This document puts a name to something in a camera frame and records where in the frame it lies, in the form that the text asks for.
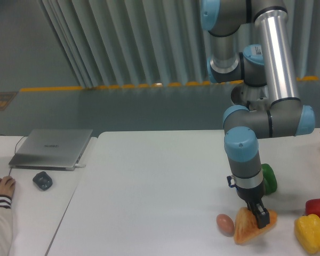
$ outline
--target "brown egg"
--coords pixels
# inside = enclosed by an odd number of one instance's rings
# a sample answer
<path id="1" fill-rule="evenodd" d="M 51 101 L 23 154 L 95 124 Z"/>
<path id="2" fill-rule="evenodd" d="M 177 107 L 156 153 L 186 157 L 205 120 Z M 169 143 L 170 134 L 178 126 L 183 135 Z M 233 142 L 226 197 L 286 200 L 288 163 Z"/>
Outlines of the brown egg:
<path id="1" fill-rule="evenodd" d="M 226 214 L 219 214 L 216 218 L 218 227 L 225 233 L 232 235 L 235 231 L 233 220 Z"/>

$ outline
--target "computer mouse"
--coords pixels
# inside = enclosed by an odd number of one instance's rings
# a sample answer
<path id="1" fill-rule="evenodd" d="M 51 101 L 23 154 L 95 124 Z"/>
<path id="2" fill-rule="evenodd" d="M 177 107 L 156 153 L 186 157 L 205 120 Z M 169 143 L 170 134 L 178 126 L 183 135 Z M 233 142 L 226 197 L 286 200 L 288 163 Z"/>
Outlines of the computer mouse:
<path id="1" fill-rule="evenodd" d="M 37 186 L 41 190 L 47 190 L 52 186 L 52 179 L 46 172 L 40 172 L 37 175 L 34 176 L 33 182 L 37 184 Z"/>

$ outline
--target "person's hand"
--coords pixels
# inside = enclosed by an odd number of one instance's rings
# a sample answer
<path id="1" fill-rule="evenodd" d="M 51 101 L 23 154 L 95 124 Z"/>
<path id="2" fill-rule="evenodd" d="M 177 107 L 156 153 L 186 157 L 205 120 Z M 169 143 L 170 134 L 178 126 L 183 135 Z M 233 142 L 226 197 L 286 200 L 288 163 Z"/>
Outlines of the person's hand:
<path id="1" fill-rule="evenodd" d="M 11 176 L 0 178 L 0 195 L 12 198 L 15 190 L 15 180 Z"/>

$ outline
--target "bread slice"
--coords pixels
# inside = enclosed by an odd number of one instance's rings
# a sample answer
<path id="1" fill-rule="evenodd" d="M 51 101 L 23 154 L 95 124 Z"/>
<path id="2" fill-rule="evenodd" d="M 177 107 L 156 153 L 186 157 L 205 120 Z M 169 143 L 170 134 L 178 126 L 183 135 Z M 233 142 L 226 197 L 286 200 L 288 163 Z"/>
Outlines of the bread slice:
<path id="1" fill-rule="evenodd" d="M 270 224 L 259 229 L 255 216 L 246 207 L 242 207 L 236 216 L 234 240 L 236 244 L 243 244 L 274 227 L 277 221 L 277 213 L 268 210 L 270 216 Z"/>

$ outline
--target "silver laptop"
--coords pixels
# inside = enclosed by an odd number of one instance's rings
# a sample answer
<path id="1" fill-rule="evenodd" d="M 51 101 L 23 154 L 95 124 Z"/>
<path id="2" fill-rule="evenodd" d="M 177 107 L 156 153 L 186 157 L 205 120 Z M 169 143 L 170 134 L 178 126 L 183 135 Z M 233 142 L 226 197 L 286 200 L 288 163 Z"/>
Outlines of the silver laptop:
<path id="1" fill-rule="evenodd" d="M 35 129 L 11 159 L 11 168 L 72 171 L 92 130 Z"/>

